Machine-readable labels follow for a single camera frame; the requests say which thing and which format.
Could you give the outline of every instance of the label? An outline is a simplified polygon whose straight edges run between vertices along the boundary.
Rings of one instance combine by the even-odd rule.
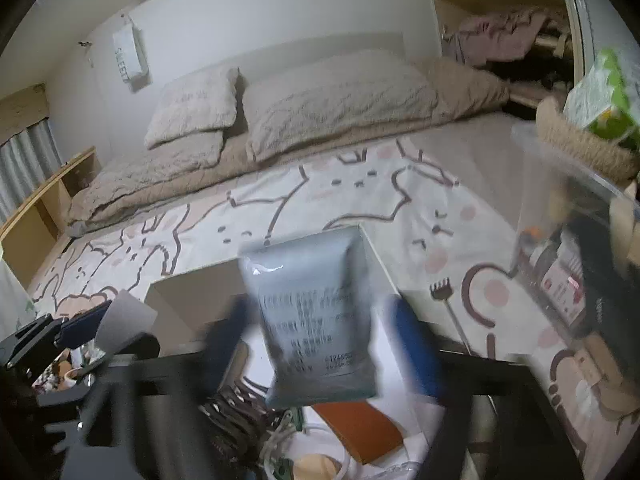
[[[568,326],[571,326],[585,309],[582,284],[564,269],[560,260],[551,264],[542,278],[540,287]]]
[[[260,303],[270,337],[282,348],[287,373],[351,370],[357,356],[350,286],[267,294]]]
[[[580,249],[577,243],[572,239],[571,235],[565,231],[561,235],[563,239],[562,243],[558,247],[558,259],[569,270],[572,275],[576,276],[582,281],[582,259],[580,257]]]

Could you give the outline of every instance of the ceiling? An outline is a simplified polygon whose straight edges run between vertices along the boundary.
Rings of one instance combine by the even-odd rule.
[[[69,49],[140,0],[37,0],[0,56],[0,98],[41,83]]]

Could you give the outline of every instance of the woven basket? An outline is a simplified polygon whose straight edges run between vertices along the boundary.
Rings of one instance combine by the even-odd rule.
[[[625,185],[640,171],[640,156],[637,153],[569,124],[553,97],[544,99],[538,105],[536,131],[541,140],[577,158],[619,186]]]

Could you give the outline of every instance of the closet door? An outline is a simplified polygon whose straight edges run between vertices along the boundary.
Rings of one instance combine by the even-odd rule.
[[[593,65],[594,48],[585,0],[564,0],[574,44],[574,81],[584,77]]]
[[[602,48],[613,46],[640,64],[640,46],[609,0],[574,0],[584,51],[584,69]]]

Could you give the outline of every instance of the clear plastic container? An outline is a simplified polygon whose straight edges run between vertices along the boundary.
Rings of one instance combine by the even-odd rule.
[[[538,140],[534,123],[512,137],[525,155],[516,279],[574,350],[601,409],[627,415],[640,408],[640,205]]]

